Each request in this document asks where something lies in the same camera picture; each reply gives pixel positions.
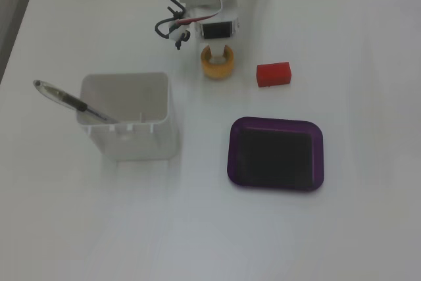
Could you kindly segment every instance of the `red block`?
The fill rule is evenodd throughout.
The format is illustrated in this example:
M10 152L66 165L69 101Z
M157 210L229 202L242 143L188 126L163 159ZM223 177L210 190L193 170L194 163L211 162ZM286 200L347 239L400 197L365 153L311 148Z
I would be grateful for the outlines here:
M257 84L259 87L288 85L291 82L289 63L258 65Z

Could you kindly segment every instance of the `white table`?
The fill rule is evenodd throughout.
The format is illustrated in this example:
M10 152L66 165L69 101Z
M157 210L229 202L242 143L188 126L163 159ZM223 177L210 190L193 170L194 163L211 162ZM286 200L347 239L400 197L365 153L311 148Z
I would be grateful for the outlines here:
M0 86L1 280L419 280L419 0L241 2L237 68L214 82L194 41L154 33L167 0L30 1ZM291 85L259 89L256 65L281 61ZM182 135L169 162L106 160L32 87L162 70ZM242 116L319 125L322 188L231 184Z

